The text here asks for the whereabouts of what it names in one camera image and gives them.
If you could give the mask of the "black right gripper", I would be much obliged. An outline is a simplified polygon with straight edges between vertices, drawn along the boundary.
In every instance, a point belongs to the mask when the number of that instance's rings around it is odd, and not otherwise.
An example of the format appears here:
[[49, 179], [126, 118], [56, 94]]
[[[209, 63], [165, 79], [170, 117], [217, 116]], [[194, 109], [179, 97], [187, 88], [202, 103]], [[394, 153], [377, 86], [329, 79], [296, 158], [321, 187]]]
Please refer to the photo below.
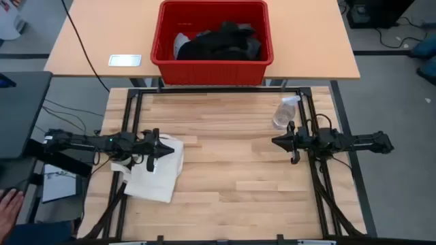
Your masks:
[[[308, 138], [309, 132], [306, 126], [296, 127], [295, 122], [291, 120], [288, 123], [287, 131], [292, 134], [292, 157], [291, 164], [295, 165], [300, 161], [300, 153], [298, 150], [306, 150], [309, 147]], [[289, 137], [288, 133], [272, 138], [272, 143], [278, 147], [289, 150], [289, 143], [287, 142]]]

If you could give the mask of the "white canvas tote bag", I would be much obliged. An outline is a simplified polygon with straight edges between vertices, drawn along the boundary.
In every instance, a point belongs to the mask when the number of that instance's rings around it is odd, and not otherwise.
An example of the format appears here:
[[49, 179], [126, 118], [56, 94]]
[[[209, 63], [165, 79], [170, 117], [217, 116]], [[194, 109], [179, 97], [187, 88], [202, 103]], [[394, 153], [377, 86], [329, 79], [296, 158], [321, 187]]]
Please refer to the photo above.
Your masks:
[[175, 137], [167, 134], [160, 134], [161, 142], [174, 149], [174, 152], [154, 160], [154, 170], [146, 169], [145, 156], [143, 162], [141, 157], [134, 156], [134, 165], [129, 169], [127, 162], [111, 162], [111, 170], [121, 172], [123, 183], [126, 184], [124, 194], [151, 201], [170, 203], [178, 176], [183, 169], [184, 143]]

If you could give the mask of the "black t-shirt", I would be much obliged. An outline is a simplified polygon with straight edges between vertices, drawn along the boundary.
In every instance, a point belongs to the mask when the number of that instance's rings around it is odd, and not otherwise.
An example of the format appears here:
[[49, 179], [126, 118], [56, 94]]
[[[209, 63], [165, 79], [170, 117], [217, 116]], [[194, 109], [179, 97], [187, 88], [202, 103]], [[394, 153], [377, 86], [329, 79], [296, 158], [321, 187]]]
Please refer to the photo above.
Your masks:
[[190, 39], [181, 47], [176, 60], [251, 61], [246, 49], [246, 35], [239, 31], [237, 24], [223, 22], [219, 30], [206, 30]]

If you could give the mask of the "red plastic laundry bin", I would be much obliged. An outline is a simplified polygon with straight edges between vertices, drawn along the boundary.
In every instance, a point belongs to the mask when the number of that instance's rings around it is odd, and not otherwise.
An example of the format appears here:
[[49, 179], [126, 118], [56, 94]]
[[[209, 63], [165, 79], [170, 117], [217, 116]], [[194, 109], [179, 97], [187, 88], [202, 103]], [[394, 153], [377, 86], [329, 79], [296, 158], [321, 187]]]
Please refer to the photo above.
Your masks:
[[[262, 43], [258, 61], [180, 61], [173, 55], [178, 33], [194, 38], [223, 22], [250, 24]], [[170, 85], [261, 84], [274, 60], [268, 6], [263, 0], [165, 0], [159, 6], [151, 62]]]

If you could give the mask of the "clear plastic spray bottle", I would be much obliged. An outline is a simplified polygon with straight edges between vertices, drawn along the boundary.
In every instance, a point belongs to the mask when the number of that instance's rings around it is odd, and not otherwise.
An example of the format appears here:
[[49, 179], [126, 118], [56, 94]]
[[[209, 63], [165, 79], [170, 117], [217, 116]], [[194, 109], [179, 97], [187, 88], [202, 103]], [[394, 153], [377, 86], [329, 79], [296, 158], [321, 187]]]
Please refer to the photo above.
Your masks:
[[273, 118], [272, 125], [275, 129], [286, 129], [288, 123], [294, 120], [300, 97], [294, 95], [291, 97], [284, 97], [281, 99]]

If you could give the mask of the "white rectangular pad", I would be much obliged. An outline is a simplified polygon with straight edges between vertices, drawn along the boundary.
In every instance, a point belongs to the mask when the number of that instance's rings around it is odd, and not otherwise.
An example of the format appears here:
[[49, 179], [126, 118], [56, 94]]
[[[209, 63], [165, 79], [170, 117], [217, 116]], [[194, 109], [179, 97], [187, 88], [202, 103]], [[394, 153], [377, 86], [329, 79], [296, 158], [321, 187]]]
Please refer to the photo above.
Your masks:
[[113, 54], [110, 56], [110, 67], [139, 67], [142, 56], [140, 54]]

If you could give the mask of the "light grey garment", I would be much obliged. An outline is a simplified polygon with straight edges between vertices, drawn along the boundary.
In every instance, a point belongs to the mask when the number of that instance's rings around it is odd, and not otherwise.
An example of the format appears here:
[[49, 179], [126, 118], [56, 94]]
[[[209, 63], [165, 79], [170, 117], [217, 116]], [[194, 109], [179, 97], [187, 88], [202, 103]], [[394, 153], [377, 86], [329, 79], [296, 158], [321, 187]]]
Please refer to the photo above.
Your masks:
[[177, 36], [174, 39], [174, 45], [173, 45], [173, 53], [175, 59], [177, 59], [181, 47], [187, 42], [190, 42], [190, 39], [186, 35], [184, 35], [183, 33], [177, 34]]

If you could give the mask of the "white printed paper booklet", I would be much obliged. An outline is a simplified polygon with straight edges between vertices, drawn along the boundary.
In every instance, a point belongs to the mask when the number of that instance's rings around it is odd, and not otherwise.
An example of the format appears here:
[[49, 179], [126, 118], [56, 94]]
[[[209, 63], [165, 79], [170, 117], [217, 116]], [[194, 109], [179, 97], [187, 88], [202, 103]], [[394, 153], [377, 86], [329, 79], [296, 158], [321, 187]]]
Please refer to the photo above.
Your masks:
[[77, 193], [78, 181], [76, 174], [72, 174], [53, 165], [46, 164], [44, 166], [43, 203], [71, 197]]

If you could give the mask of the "beige wooden desk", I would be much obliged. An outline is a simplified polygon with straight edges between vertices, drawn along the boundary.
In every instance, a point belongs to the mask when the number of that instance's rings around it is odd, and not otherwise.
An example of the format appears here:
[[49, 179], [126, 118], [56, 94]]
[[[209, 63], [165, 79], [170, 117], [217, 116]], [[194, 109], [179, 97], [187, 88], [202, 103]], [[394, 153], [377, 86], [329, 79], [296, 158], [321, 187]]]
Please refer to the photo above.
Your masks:
[[[358, 66], [337, 0], [264, 0], [274, 60], [267, 78], [357, 80]], [[154, 77], [151, 48], [161, 0], [73, 0], [45, 64], [56, 76]], [[140, 54], [139, 67], [110, 67]]]

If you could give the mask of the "dark grey side desk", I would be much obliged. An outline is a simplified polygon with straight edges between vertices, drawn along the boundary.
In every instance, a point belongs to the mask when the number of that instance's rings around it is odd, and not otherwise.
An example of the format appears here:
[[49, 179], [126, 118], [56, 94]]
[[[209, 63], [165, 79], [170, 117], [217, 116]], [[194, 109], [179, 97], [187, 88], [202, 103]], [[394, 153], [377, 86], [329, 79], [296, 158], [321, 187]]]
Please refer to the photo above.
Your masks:
[[0, 159], [22, 156], [52, 80], [49, 71], [3, 72], [16, 87], [0, 88]]

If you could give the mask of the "person's leg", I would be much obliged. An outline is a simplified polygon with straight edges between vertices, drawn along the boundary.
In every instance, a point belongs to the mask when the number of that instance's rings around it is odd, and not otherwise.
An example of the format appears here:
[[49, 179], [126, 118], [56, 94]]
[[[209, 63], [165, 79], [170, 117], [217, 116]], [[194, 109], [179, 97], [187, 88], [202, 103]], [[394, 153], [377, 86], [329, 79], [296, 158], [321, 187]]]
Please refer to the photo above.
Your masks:
[[73, 239], [71, 221], [17, 225], [2, 245], [57, 245]]
[[416, 72], [421, 78], [436, 86], [436, 57], [427, 60]]
[[431, 59], [433, 56], [436, 56], [436, 34], [417, 44], [409, 52], [409, 56], [420, 59]]

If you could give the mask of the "black computer box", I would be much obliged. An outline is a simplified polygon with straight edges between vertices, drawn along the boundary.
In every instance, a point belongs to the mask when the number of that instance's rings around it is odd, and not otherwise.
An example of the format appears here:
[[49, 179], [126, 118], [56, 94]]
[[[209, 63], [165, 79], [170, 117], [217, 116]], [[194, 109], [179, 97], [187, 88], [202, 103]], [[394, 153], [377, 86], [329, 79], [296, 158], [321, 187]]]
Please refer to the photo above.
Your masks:
[[389, 29], [415, 0], [345, 0], [352, 29]]

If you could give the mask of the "person's hand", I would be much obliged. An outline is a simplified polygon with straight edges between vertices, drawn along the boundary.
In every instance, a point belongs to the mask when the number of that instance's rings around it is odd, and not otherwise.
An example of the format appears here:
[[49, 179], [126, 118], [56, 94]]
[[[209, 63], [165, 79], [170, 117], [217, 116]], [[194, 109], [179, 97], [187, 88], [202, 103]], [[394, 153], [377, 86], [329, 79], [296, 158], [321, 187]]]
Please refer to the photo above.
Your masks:
[[16, 224], [24, 201], [24, 193], [17, 189], [0, 190], [0, 245], [7, 240]]

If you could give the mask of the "dark blue device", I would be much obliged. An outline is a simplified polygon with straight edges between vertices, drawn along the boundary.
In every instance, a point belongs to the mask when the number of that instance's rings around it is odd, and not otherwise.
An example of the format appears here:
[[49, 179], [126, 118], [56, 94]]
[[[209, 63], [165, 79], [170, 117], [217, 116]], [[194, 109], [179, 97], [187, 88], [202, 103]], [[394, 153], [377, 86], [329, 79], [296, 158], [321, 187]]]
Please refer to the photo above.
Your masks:
[[9, 79], [7, 76], [0, 73], [0, 88], [16, 87], [16, 83]]

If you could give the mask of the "white round container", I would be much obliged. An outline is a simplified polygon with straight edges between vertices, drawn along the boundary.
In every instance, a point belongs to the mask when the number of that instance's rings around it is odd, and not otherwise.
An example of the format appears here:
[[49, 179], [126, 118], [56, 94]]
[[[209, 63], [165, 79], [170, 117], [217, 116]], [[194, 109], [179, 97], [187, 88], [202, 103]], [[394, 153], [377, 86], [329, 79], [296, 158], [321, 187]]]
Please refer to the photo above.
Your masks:
[[26, 21], [14, 0], [0, 0], [0, 39], [10, 41], [18, 39], [25, 28]]

